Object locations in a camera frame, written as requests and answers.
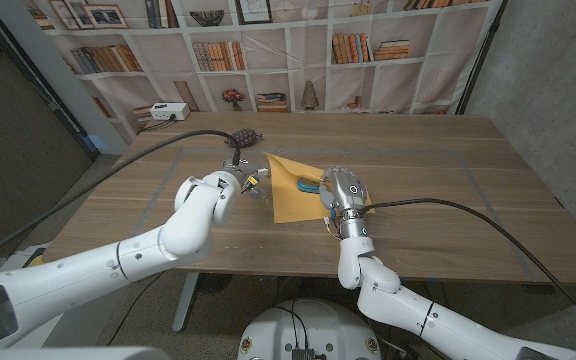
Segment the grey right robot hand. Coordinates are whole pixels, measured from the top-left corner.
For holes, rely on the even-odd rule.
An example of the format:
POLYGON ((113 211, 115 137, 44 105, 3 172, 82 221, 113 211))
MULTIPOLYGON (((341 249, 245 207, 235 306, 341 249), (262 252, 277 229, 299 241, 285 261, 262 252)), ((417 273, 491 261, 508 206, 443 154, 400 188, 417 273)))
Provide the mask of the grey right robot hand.
POLYGON ((367 191, 359 177, 343 167, 330 167, 321 176, 319 198, 327 209, 341 212, 360 210, 366 205, 367 191))

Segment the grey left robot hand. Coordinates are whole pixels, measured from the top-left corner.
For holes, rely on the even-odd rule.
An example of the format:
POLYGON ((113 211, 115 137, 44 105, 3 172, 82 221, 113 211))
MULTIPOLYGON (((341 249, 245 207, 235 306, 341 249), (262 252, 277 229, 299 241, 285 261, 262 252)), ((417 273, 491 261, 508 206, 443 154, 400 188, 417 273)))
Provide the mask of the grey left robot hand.
POLYGON ((242 194, 247 194, 252 199, 264 204, 270 202, 270 195, 261 186, 263 181, 271 177, 269 168, 245 159, 241 159, 239 164, 235 165, 232 159, 227 159, 223 162, 222 169, 237 178, 242 194))

